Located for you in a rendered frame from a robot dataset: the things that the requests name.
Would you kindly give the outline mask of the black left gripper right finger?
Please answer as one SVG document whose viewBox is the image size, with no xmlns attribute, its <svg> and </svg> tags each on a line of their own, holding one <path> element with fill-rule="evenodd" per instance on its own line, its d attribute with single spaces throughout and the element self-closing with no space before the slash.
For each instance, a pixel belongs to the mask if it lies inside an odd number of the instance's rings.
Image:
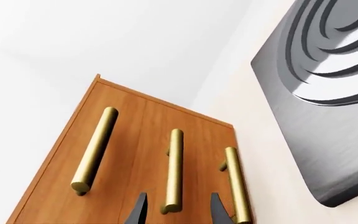
<svg viewBox="0 0 358 224">
<path fill-rule="evenodd" d="M 216 192 L 211 194 L 210 210 L 212 224 L 234 224 Z"/>
</svg>

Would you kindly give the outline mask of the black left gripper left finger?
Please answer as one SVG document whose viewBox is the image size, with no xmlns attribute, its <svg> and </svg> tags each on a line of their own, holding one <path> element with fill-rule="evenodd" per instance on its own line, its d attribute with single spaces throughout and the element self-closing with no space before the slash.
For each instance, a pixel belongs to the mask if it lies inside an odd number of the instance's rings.
<svg viewBox="0 0 358 224">
<path fill-rule="evenodd" d="M 141 192 L 124 224 L 145 224 L 147 219 L 148 200 L 147 194 Z"/>
</svg>

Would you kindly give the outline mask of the wooden cabinet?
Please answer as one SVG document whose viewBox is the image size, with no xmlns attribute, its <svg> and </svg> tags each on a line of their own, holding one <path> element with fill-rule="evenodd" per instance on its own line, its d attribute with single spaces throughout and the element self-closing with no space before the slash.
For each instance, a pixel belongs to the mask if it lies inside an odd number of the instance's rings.
<svg viewBox="0 0 358 224">
<path fill-rule="evenodd" d="M 151 103 L 157 103 L 157 104 L 161 104 L 163 106 L 167 106 L 169 108 L 173 108 L 175 110 L 179 110 L 179 111 L 182 111 L 184 113 L 188 113 L 190 115 L 193 115 L 193 116 L 196 116 L 196 117 L 200 117 L 201 119 L 205 119 L 206 121 L 209 121 L 209 122 L 212 122 L 212 123 L 216 123 L 216 124 L 220 124 L 222 126 L 225 126 L 225 127 L 228 127 L 228 128 L 232 128 L 234 130 L 234 128 L 230 125 L 230 124 L 227 124 L 227 123 L 223 123 L 222 121 L 218 121 L 216 119 L 212 119 L 210 117 L 207 117 L 205 115 L 201 115 L 199 113 L 195 113 L 194 111 L 190 111 L 190 110 L 186 110 L 184 108 L 181 108 L 179 106 L 176 106 L 176 105 L 173 105 L 171 103 L 168 103 L 168 102 L 165 102 L 163 100 L 160 100 L 160 99 L 157 99 L 157 98 L 154 98 L 152 96 L 148 96 L 148 95 L 145 95 L 143 93 L 139 93 L 137 91 L 134 91 L 134 90 L 131 90 L 131 89 L 128 89 L 126 87 L 123 87 L 123 86 L 120 86 L 120 85 L 117 85 L 115 83 L 111 83 L 111 82 L 108 82 L 107 80 L 103 80 L 102 78 L 100 77 L 96 77 L 94 78 L 92 84 L 89 86 L 87 92 L 85 93 L 84 97 L 82 98 L 81 102 L 78 104 L 75 112 L 73 113 L 73 115 L 71 116 L 70 120 L 67 122 L 64 130 L 62 131 L 62 133 L 60 134 L 59 138 L 57 139 L 56 143 L 53 145 L 51 151 L 49 152 L 48 156 L 45 158 L 43 164 L 41 165 L 40 169 L 37 171 L 35 177 L 33 178 L 32 182 L 30 183 L 30 185 L 28 186 L 27 190 L 25 191 L 25 194 L 22 196 L 21 200 L 19 201 L 19 203 L 17 204 L 16 208 L 14 209 L 14 211 L 12 212 L 11 216 L 9 217 L 8 221 L 6 224 L 14 224 L 14 220 L 17 218 L 18 214 L 21 212 L 23 206 L 25 205 L 27 199 L 29 199 L 32 191 L 34 190 L 35 186 L 37 185 L 37 182 L 40 180 L 43 172 L 45 171 L 46 167 L 48 166 L 48 163 L 52 160 L 52 157 L 55 153 L 55 151 L 57 150 L 58 146 L 60 145 L 60 143 L 62 142 L 63 138 L 65 137 L 66 133 L 68 132 L 68 130 L 70 129 L 71 125 L 73 124 L 75 118 L 77 117 L 78 113 L 80 112 L 80 109 L 83 107 L 87 97 L 89 96 L 89 94 L 91 93 L 93 87 L 97 84 L 97 83 L 102 83 L 104 85 L 107 85 L 107 86 L 110 86 L 110 87 L 113 87 L 115 89 L 118 89 L 118 90 L 121 90 L 121 91 L 124 91 L 126 93 L 130 93 L 130 94 L 133 94 L 135 96 L 139 96 L 141 98 L 143 98 L 145 100 L 145 106 L 148 102 L 151 102 Z M 142 117 L 142 122 L 143 122 L 143 118 L 144 118 L 144 114 L 145 114 L 145 108 L 143 110 L 143 117 Z"/>
</svg>

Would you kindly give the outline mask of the flat black stove plate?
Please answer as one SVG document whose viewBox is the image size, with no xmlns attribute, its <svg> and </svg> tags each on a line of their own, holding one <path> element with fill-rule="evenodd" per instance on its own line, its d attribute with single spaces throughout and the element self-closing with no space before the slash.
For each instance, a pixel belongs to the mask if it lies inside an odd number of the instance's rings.
<svg viewBox="0 0 358 224">
<path fill-rule="evenodd" d="M 295 0 L 251 67 L 312 196 L 358 196 L 358 0 Z"/>
</svg>

